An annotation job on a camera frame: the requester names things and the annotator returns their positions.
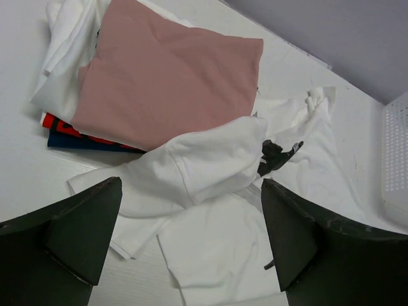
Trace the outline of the pink t-shirt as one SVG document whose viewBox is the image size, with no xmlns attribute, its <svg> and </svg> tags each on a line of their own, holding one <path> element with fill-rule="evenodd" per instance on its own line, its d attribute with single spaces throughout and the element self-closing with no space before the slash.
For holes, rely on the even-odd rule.
<svg viewBox="0 0 408 306">
<path fill-rule="evenodd" d="M 172 138 L 252 112 L 263 40 L 163 18 L 138 1 L 112 1 L 71 125 L 149 151 Z"/>
</svg>

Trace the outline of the white t-shirt with robot print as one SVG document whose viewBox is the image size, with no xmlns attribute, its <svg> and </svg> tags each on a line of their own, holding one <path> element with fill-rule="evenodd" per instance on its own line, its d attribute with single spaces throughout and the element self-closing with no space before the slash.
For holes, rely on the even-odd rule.
<svg viewBox="0 0 408 306">
<path fill-rule="evenodd" d="M 334 87 L 286 101 L 255 102 L 252 115 L 177 136 L 142 157 L 68 180 L 73 194 L 122 181 L 110 242 L 135 259 L 157 238 L 187 305 L 225 305 L 279 292 L 261 208 L 273 178 L 301 197 L 355 221 L 360 199 L 337 155 Z"/>
</svg>

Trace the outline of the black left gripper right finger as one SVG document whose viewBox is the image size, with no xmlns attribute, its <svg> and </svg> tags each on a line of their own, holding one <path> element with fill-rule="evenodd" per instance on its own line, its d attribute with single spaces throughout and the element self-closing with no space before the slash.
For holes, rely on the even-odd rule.
<svg viewBox="0 0 408 306">
<path fill-rule="evenodd" d="M 261 203 L 290 305 L 406 305 L 407 236 L 310 202 L 272 179 Z"/>
</svg>

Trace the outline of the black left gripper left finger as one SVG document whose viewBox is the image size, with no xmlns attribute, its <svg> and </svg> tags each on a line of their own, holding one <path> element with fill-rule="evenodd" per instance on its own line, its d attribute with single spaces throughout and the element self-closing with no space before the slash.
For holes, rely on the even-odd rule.
<svg viewBox="0 0 408 306">
<path fill-rule="evenodd" d="M 1 305 L 87 305 L 122 199 L 110 177 L 1 223 Z"/>
</svg>

